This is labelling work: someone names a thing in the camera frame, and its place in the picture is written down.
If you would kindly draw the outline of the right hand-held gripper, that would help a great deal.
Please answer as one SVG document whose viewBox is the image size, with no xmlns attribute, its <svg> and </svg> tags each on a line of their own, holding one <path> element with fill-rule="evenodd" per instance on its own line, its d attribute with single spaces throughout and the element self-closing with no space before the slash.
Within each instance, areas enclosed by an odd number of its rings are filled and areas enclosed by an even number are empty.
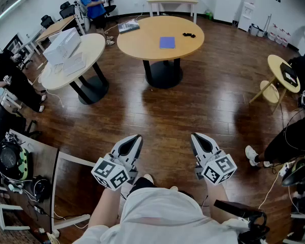
<svg viewBox="0 0 305 244">
<path fill-rule="evenodd" d="M 204 179 L 216 186 L 228 180 L 237 170 L 231 155 L 204 134 L 191 134 L 191 148 L 197 160 L 195 174 L 199 180 Z"/>
</svg>

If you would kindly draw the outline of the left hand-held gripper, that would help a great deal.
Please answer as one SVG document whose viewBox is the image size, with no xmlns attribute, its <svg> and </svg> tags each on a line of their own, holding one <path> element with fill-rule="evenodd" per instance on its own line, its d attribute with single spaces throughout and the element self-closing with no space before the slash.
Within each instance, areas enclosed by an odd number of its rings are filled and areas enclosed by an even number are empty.
<svg viewBox="0 0 305 244">
<path fill-rule="evenodd" d="M 142 145 L 143 138 L 140 134 L 118 141 L 109 153 L 98 159 L 91 174 L 99 184 L 113 191 L 125 183 L 132 185 L 138 175 L 135 162 Z"/>
</svg>

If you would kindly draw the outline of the blue notebook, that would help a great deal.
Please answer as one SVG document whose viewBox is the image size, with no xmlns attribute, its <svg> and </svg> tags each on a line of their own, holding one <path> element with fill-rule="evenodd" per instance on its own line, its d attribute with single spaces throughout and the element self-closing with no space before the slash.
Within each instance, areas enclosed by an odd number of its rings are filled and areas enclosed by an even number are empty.
<svg viewBox="0 0 305 244">
<path fill-rule="evenodd" d="M 160 37 L 161 49 L 174 49 L 175 48 L 175 37 Z"/>
</svg>

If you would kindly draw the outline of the person's left forearm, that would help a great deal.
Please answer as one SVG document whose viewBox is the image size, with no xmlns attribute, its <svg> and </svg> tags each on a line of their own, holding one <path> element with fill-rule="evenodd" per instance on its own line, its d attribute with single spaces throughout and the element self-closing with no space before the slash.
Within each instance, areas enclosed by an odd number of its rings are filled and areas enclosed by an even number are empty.
<svg viewBox="0 0 305 244">
<path fill-rule="evenodd" d="M 93 226 L 114 226 L 117 222 L 119 204 L 120 204 L 121 188 L 113 191 L 106 188 L 90 217 L 88 228 Z"/>
</svg>

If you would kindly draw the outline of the person's black shorts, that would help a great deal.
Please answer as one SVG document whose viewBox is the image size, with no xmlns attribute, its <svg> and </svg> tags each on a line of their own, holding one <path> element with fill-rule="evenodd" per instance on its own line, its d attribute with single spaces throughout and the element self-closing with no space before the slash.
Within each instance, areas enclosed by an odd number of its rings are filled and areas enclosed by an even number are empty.
<svg viewBox="0 0 305 244">
<path fill-rule="evenodd" d="M 150 181 L 148 181 L 147 179 L 145 179 L 144 177 L 140 177 L 138 178 L 138 180 L 134 183 L 133 187 L 131 188 L 131 190 L 129 191 L 129 195 L 138 190 L 138 189 L 142 189 L 142 188 L 156 188 L 155 184 L 153 185 Z"/>
</svg>

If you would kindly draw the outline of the black phone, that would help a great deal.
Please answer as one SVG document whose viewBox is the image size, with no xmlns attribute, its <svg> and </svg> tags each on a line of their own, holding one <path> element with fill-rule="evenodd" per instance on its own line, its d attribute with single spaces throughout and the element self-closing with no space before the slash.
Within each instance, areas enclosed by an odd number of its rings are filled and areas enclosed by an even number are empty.
<svg viewBox="0 0 305 244">
<path fill-rule="evenodd" d="M 241 218 L 261 217 L 263 214 L 263 212 L 259 209 L 237 202 L 216 200 L 214 202 L 214 206 Z"/>
</svg>

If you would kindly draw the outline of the person's white shirt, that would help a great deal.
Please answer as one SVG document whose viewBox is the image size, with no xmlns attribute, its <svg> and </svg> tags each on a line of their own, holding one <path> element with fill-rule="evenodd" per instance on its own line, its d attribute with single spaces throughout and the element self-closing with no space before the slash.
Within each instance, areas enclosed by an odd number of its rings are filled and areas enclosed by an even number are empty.
<svg viewBox="0 0 305 244">
<path fill-rule="evenodd" d="M 73 244 L 238 244 L 238 233 L 181 192 L 142 188 L 128 196 L 119 224 L 89 227 Z"/>
</svg>

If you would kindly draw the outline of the white power strip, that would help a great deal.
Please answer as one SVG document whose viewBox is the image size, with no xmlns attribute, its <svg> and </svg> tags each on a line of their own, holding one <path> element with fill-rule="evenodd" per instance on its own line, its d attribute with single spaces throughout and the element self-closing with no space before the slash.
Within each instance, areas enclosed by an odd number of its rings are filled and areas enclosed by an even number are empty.
<svg viewBox="0 0 305 244">
<path fill-rule="evenodd" d="M 287 171 L 294 165 L 294 163 L 295 161 L 286 162 L 279 171 L 279 176 L 283 177 L 287 173 Z"/>
</svg>

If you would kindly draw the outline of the small round wooden side table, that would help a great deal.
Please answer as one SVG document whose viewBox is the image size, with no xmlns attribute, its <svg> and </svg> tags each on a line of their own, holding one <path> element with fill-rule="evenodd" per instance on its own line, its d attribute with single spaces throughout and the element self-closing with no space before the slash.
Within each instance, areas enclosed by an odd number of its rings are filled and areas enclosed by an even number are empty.
<svg viewBox="0 0 305 244">
<path fill-rule="evenodd" d="M 251 104 L 254 102 L 257 98 L 260 96 L 263 96 L 267 101 L 270 103 L 276 104 L 273 113 L 277 110 L 279 105 L 281 104 L 285 94 L 287 91 L 290 91 L 294 94 L 298 93 L 300 91 L 300 82 L 298 78 L 295 78 L 294 80 L 297 82 L 297 85 L 294 86 L 291 83 L 287 82 L 284 79 L 284 75 L 281 71 L 281 65 L 288 66 L 288 63 L 283 60 L 281 57 L 271 54 L 267 58 L 269 69 L 271 70 L 273 77 L 270 79 L 270 81 L 263 80 L 260 83 L 260 92 L 258 92 L 250 101 Z M 281 84 L 284 89 L 281 95 L 279 95 L 278 90 L 275 87 L 275 84 Z"/>
</svg>

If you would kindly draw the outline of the black flat box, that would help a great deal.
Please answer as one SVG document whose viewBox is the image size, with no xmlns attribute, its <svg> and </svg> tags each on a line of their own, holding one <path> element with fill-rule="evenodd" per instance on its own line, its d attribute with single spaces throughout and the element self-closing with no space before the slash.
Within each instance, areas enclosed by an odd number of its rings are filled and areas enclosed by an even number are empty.
<svg viewBox="0 0 305 244">
<path fill-rule="evenodd" d="M 280 69 L 283 75 L 283 78 L 286 82 L 291 84 L 294 87 L 298 86 L 297 75 L 295 71 L 287 64 L 281 63 Z"/>
</svg>

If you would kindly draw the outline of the round white table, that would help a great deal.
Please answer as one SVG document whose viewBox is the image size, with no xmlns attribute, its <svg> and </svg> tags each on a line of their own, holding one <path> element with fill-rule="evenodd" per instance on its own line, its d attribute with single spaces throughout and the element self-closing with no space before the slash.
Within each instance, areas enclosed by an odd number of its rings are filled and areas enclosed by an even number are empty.
<svg viewBox="0 0 305 244">
<path fill-rule="evenodd" d="M 61 65 L 55 68 L 47 64 L 39 81 L 47 91 L 70 85 L 81 103 L 90 105 L 100 101 L 109 89 L 109 83 L 97 64 L 105 49 L 105 39 L 99 34 L 87 34 L 80 38 L 73 55 L 82 53 L 85 66 L 67 75 Z"/>
</svg>

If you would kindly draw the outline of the pack of water bottles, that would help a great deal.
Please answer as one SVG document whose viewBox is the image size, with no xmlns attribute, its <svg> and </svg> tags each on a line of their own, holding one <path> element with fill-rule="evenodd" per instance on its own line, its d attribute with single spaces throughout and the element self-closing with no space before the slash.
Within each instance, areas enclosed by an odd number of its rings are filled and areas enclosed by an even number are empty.
<svg viewBox="0 0 305 244">
<path fill-rule="evenodd" d="M 278 28 L 274 23 L 268 28 L 267 37 L 284 47 L 288 46 L 291 39 L 290 33 L 284 31 L 282 28 Z"/>
</svg>

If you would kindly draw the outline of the long wooden desk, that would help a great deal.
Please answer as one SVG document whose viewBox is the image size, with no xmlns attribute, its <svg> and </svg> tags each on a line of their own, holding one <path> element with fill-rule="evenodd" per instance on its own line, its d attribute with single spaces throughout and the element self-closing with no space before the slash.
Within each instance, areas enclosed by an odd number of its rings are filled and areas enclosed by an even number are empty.
<svg viewBox="0 0 305 244">
<path fill-rule="evenodd" d="M 40 49 L 44 52 L 45 49 L 42 46 L 42 41 L 46 40 L 48 37 L 50 37 L 52 35 L 62 32 L 66 28 L 66 26 L 68 24 L 70 24 L 73 20 L 75 20 L 77 22 L 77 25 L 78 25 L 82 35 L 85 35 L 85 31 L 82 28 L 77 15 L 72 15 L 72 16 L 69 16 L 65 19 L 62 19 L 62 20 L 54 23 L 36 39 L 36 43 L 40 47 Z"/>
</svg>

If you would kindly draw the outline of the black office chair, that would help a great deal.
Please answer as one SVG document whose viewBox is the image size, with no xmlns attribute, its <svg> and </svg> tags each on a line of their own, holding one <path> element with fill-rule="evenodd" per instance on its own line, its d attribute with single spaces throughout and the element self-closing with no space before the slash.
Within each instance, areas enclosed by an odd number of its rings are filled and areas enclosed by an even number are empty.
<svg viewBox="0 0 305 244">
<path fill-rule="evenodd" d="M 70 4 L 69 2 L 65 2 L 61 4 L 59 14 L 62 19 L 73 16 L 75 14 L 75 6 Z"/>
<path fill-rule="evenodd" d="M 45 29 L 48 29 L 51 25 L 55 24 L 55 22 L 52 20 L 52 18 L 48 15 L 44 15 L 41 18 L 41 26 Z"/>
</svg>

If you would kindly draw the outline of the dark desk with white frame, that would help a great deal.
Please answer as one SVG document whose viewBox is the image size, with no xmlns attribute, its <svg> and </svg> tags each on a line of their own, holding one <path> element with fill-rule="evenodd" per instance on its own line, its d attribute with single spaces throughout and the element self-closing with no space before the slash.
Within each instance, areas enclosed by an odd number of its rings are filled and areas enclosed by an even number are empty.
<svg viewBox="0 0 305 244">
<path fill-rule="evenodd" d="M 34 202 L 35 195 L 33 187 L 25 184 L 26 192 L 19 194 L 8 190 L 10 200 L 15 206 L 19 206 L 22 210 L 18 214 L 26 214 L 31 218 L 40 228 L 44 228 L 52 233 L 55 230 L 66 228 L 78 223 L 89 220 L 89 214 L 66 216 L 64 219 L 55 216 L 54 214 L 54 200 L 56 190 L 56 166 L 60 162 L 59 150 L 55 147 L 46 145 L 22 135 L 14 130 L 9 131 L 17 137 L 20 146 L 26 149 L 31 157 L 31 164 L 33 167 L 31 171 L 33 176 L 40 175 L 49 180 L 49 198 L 42 203 Z"/>
</svg>

